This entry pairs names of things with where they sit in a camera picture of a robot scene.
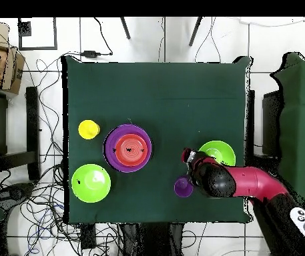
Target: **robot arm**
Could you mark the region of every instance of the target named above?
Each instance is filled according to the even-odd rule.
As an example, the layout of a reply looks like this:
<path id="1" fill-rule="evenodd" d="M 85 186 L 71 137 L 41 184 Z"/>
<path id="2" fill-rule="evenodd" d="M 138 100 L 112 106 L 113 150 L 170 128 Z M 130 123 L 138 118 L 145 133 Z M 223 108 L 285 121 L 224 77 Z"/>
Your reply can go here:
<path id="1" fill-rule="evenodd" d="M 305 210 L 275 177 L 255 167 L 229 167 L 185 149 L 182 161 L 194 186 L 208 197 L 251 197 L 273 255 L 305 255 Z"/>

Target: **chair leg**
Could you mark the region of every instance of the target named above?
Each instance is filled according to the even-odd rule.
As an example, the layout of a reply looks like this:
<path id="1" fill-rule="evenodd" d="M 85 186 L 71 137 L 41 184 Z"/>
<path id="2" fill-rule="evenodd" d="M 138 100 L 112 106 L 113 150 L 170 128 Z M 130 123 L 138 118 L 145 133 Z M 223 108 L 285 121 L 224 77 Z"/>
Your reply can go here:
<path id="1" fill-rule="evenodd" d="M 200 26 L 201 20 L 202 20 L 202 17 L 198 17 L 195 27 L 194 27 L 194 31 L 192 32 L 192 38 L 190 39 L 189 46 L 192 46 L 192 43 L 194 43 L 194 39 L 195 39 L 196 33 L 198 32 L 198 27 Z"/>
<path id="2" fill-rule="evenodd" d="M 120 19 L 121 19 L 121 23 L 123 24 L 123 29 L 125 30 L 127 39 L 131 39 L 131 36 L 129 35 L 128 28 L 126 25 L 125 17 L 120 17 Z"/>

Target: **lime green bowl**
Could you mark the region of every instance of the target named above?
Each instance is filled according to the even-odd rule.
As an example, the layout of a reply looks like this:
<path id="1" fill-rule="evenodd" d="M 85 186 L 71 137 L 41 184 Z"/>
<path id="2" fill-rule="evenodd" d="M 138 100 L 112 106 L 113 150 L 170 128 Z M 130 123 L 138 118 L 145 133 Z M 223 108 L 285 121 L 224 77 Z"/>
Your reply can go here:
<path id="1" fill-rule="evenodd" d="M 218 163 L 235 166 L 235 153 L 230 145 L 223 141 L 209 141 L 203 144 L 199 151 L 207 153 L 210 157 L 214 157 Z"/>
<path id="2" fill-rule="evenodd" d="M 87 164 L 74 172 L 71 188 L 81 201 L 94 203 L 101 201 L 109 193 L 111 178 L 103 167 Z"/>

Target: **purple plate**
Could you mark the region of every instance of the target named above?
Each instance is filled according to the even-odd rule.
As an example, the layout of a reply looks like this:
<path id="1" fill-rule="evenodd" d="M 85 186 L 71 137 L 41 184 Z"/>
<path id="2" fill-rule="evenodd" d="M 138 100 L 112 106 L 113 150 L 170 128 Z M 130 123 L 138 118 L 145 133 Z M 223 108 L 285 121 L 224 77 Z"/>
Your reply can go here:
<path id="1" fill-rule="evenodd" d="M 147 145 L 147 156 L 145 160 L 141 162 L 139 165 L 133 167 L 128 167 L 121 164 L 117 159 L 114 151 L 115 145 L 117 144 L 119 138 L 122 137 L 123 135 L 128 135 L 130 133 L 139 135 L 146 142 Z M 105 138 L 105 142 L 103 145 L 103 156 L 105 157 L 107 163 L 110 166 L 112 166 L 114 169 L 117 169 L 118 171 L 123 173 L 135 172 L 140 170 L 142 167 L 144 167 L 146 163 L 149 161 L 149 158 L 151 156 L 151 151 L 152 151 L 152 144 L 147 133 L 141 127 L 132 124 L 123 124 L 113 129 Z"/>

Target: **red bowl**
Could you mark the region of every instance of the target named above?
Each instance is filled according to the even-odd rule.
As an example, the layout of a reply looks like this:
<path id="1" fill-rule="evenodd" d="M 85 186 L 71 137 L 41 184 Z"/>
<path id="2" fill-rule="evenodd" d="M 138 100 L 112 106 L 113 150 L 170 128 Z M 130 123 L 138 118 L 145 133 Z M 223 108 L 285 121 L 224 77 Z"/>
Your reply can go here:
<path id="1" fill-rule="evenodd" d="M 115 144 L 115 156 L 125 166 L 137 166 L 147 156 L 146 142 L 139 135 L 123 135 Z"/>

